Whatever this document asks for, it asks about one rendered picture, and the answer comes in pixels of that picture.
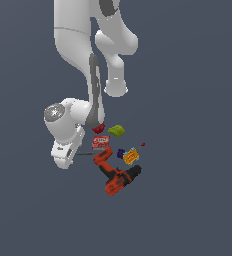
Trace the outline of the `yellow printed snack bag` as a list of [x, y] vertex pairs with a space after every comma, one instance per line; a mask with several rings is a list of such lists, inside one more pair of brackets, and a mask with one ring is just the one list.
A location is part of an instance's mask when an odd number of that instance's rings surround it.
[[135, 148], [123, 154], [123, 160], [127, 165], [132, 165], [134, 161], [139, 159], [139, 154]]

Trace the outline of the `green pear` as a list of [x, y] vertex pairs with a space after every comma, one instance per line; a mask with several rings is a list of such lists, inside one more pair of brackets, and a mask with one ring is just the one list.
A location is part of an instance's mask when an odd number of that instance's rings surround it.
[[125, 133], [125, 129], [121, 125], [115, 125], [109, 128], [108, 132], [115, 137], [121, 137]]

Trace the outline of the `red printed food box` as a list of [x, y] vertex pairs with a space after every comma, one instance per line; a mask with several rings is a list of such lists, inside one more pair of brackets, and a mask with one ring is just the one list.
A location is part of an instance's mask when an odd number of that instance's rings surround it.
[[100, 150], [109, 146], [109, 136], [94, 136], [92, 142], [92, 148], [94, 150]]

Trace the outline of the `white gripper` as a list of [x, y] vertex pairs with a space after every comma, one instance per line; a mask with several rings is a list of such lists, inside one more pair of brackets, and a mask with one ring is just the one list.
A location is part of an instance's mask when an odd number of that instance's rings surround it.
[[54, 141], [51, 156], [54, 158], [54, 162], [61, 169], [68, 169], [73, 163], [73, 158], [82, 145], [82, 140], [85, 135], [85, 131], [82, 126], [78, 126], [76, 129], [76, 136], [67, 144], [61, 144]]

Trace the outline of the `orange and black power drill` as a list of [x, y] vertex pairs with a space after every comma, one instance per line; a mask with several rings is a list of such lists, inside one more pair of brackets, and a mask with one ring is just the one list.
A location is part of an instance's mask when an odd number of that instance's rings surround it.
[[142, 168], [139, 165], [131, 167], [129, 170], [120, 170], [119, 168], [112, 168], [107, 160], [113, 154], [110, 147], [94, 156], [94, 163], [100, 170], [108, 177], [105, 191], [109, 196], [113, 196], [126, 185], [130, 184], [140, 173]]

